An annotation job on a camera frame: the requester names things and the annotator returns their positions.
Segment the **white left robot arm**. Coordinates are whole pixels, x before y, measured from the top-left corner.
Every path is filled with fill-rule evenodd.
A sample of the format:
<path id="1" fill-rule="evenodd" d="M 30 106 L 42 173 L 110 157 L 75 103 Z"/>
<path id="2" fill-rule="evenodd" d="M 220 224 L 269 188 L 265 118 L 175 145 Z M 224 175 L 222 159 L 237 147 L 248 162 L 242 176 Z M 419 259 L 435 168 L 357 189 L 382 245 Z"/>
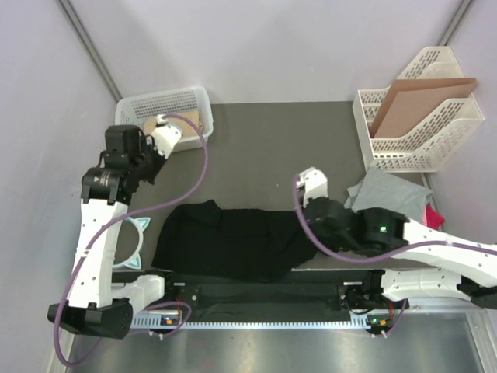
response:
<path id="1" fill-rule="evenodd" d="M 168 124 L 145 134 L 136 125 L 113 125 L 96 166 L 82 177 L 82 222 L 75 255 L 75 279 L 63 300 L 49 306 L 47 318 L 69 333 L 124 338 L 136 310 L 132 301 L 143 288 L 127 285 L 112 291 L 113 264 L 121 224 L 140 182 L 154 183 L 180 130 Z"/>

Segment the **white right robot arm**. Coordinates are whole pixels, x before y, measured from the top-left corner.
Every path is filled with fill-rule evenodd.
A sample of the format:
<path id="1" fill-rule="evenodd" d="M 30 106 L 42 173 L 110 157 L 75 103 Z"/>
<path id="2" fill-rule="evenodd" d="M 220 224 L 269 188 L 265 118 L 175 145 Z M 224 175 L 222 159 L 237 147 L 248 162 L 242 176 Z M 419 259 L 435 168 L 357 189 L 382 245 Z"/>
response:
<path id="1" fill-rule="evenodd" d="M 317 249 L 354 264 L 388 259 L 424 263 L 421 270 L 376 269 L 363 285 L 363 300 L 456 298 L 483 309 L 496 307 L 496 246 L 429 228 L 394 211 L 354 212 L 327 197 L 294 197 L 297 219 Z"/>

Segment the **black t shirt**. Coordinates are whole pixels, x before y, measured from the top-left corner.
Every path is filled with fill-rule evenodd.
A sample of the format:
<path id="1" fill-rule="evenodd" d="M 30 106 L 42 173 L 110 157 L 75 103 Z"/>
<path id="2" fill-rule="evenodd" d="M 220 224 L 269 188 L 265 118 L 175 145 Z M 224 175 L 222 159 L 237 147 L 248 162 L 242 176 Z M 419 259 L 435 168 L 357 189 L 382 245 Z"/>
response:
<path id="1" fill-rule="evenodd" d="M 170 213 L 152 265 L 180 274 L 273 282 L 316 253 L 292 211 L 221 209 L 208 200 Z"/>

